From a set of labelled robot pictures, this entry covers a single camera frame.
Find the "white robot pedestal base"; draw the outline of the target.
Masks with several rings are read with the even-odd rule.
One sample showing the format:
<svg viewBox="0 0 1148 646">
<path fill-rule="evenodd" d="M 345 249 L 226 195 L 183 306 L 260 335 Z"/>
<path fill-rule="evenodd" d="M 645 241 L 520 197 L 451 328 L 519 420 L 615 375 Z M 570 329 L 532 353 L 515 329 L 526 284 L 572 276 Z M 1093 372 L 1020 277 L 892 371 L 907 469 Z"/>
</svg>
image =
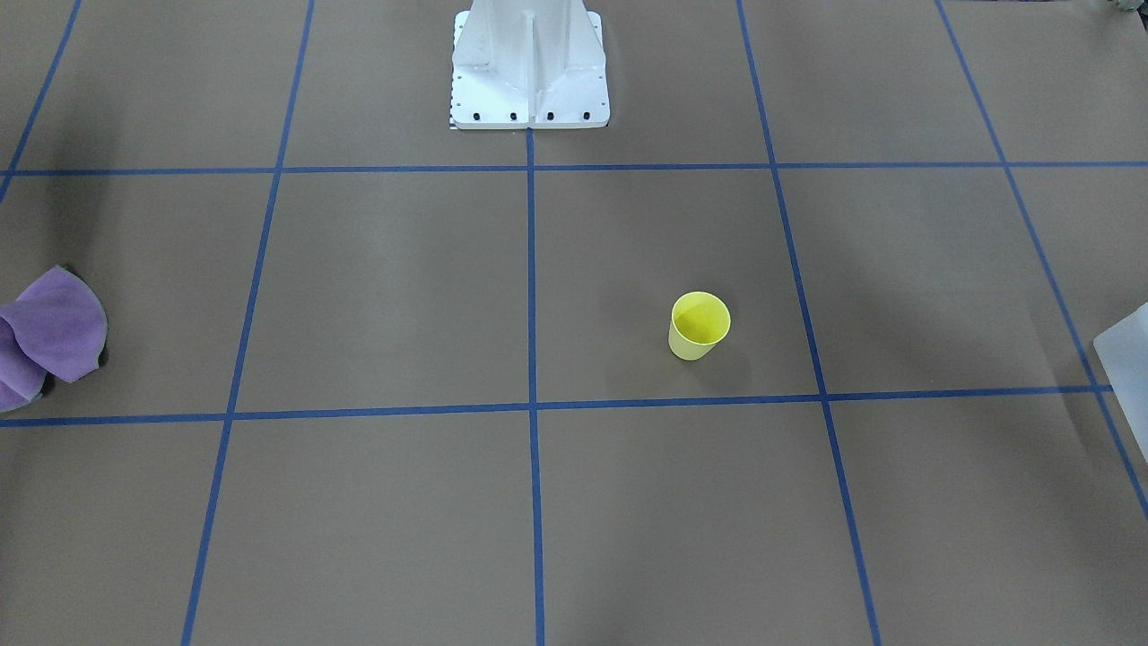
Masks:
<svg viewBox="0 0 1148 646">
<path fill-rule="evenodd" d="M 606 127 L 603 26 L 582 1 L 474 1 L 453 17 L 448 123 L 459 130 Z"/>
</svg>

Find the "clear plastic storage box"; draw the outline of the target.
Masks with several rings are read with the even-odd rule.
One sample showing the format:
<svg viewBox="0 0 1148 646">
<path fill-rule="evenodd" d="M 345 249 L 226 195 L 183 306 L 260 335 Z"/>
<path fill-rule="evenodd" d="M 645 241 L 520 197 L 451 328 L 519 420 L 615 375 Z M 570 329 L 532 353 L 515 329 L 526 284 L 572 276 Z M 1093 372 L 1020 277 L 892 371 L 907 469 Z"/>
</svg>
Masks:
<svg viewBox="0 0 1148 646">
<path fill-rule="evenodd" d="M 1147 457 L 1147 305 L 1141 305 L 1094 338 L 1137 447 Z"/>
</svg>

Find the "yellow plastic cup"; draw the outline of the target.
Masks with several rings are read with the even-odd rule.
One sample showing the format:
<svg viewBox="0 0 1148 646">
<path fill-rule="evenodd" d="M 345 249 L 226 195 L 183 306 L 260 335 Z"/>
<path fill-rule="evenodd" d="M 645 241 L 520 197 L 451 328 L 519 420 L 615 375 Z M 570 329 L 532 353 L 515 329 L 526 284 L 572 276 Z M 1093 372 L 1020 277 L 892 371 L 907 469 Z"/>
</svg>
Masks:
<svg viewBox="0 0 1148 646">
<path fill-rule="evenodd" d="M 668 347 L 684 361 L 696 361 L 718 347 L 734 324 L 722 299 L 709 291 L 688 291 L 673 303 Z"/>
</svg>

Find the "purple microfiber cloth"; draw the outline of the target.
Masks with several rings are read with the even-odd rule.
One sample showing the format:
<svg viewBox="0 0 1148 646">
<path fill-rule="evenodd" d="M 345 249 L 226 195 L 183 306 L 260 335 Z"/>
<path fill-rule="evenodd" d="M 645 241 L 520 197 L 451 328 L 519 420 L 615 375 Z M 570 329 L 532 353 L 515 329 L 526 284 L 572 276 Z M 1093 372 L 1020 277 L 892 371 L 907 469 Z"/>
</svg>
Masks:
<svg viewBox="0 0 1148 646">
<path fill-rule="evenodd" d="M 73 383 L 96 371 L 109 319 L 90 285 L 53 266 L 1 308 L 1 408 L 40 398 L 49 378 Z"/>
</svg>

